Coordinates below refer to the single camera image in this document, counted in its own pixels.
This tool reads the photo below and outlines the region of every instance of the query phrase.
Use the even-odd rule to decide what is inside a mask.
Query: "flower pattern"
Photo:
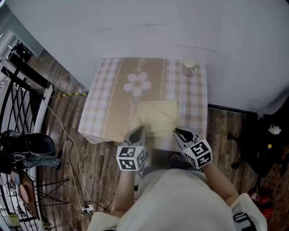
[[[133,96],[138,97],[142,94],[143,90],[148,90],[152,86],[150,81],[146,81],[148,74],[141,72],[137,77],[136,74],[129,74],[127,79],[130,83],[123,86],[126,92],[132,91]]]

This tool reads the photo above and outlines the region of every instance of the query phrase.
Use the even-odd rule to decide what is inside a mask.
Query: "checkered tablecloth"
[[[126,131],[111,131],[111,123],[114,120],[108,118],[108,115],[114,116],[114,114],[118,113],[119,115],[126,113],[127,117],[132,117],[136,111],[117,110],[114,108],[116,105],[112,103],[113,99],[118,97],[120,98],[120,104],[128,103],[121,101],[121,94],[126,92],[119,93],[116,89],[121,78],[123,78],[120,74],[121,69],[124,63],[127,65],[130,60],[134,59],[104,59],[96,73],[78,130],[91,143],[108,140],[121,142],[126,132],[130,129],[129,124],[127,124]],[[181,60],[148,58],[144,60],[149,60],[152,63],[155,60],[161,63],[160,75],[153,76],[153,78],[159,78],[160,87],[158,90],[154,90],[154,93],[156,93],[155,91],[158,92],[150,100],[177,100],[180,124],[196,129],[199,135],[205,138],[207,129],[207,79],[205,65],[196,63],[194,75],[187,77],[181,73]],[[180,151],[172,135],[148,138],[147,145],[149,148]]]

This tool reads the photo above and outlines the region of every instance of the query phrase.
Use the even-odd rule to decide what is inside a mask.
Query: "wooden floor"
[[[40,57],[33,57],[29,65],[51,81],[58,92],[70,93],[77,91],[77,87],[70,81],[66,70],[58,64],[47,52],[43,52]],[[113,142],[91,145],[82,135],[77,132],[79,120],[84,107],[85,97],[62,97],[54,98],[51,102],[52,110],[61,118],[67,133],[74,139],[80,163],[78,162],[76,149],[72,148],[70,160],[80,181],[78,187],[80,204],[89,201],[88,195],[95,203],[107,208],[110,205],[117,181],[119,170],[115,158],[117,144]],[[242,123],[246,117],[242,114],[227,111],[209,109],[207,140],[212,147],[214,162],[218,168],[231,180],[239,193],[247,192],[255,185],[256,174],[244,163],[239,169],[233,170],[231,163],[240,156],[240,147],[235,141],[227,139],[229,133],[238,136]],[[66,139],[59,121],[52,113],[48,113],[44,124],[44,132],[54,140],[57,152],[62,149],[62,143]],[[75,207],[80,207],[79,199],[74,187],[74,181],[66,152],[63,147],[62,167],[55,170],[52,167],[41,168],[41,179],[45,183],[58,180],[69,179],[64,186],[52,193],[53,197],[69,202],[68,205],[43,206],[43,214],[51,223],[51,230],[86,230],[89,218],[81,216],[81,212]],[[283,178],[279,176],[279,167],[274,165],[270,174],[263,179],[262,185],[273,190],[274,215],[268,222],[269,230],[287,230],[289,227],[289,171]],[[46,187],[44,192],[50,191],[52,187]],[[42,204],[51,203],[44,199]],[[103,208],[94,204],[96,210],[103,211]]]

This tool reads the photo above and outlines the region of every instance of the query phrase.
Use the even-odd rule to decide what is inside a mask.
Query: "person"
[[[180,164],[146,167],[136,201],[134,175],[121,172],[111,214],[95,212],[88,231],[267,230],[248,194],[239,195],[213,162],[202,171]]]

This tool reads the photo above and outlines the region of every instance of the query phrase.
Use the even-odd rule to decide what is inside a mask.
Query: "black chair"
[[[281,129],[279,134],[272,134],[268,129],[278,126]],[[282,165],[280,176],[287,171],[289,153],[285,159],[279,158],[282,148],[289,144],[289,97],[287,97],[281,108],[272,115],[264,114],[258,120],[255,116],[247,116],[245,125],[239,138],[232,134],[228,139],[236,140],[241,145],[241,157],[231,166],[233,169],[240,167],[243,161],[247,161],[250,167],[260,178],[266,177],[274,163]]]

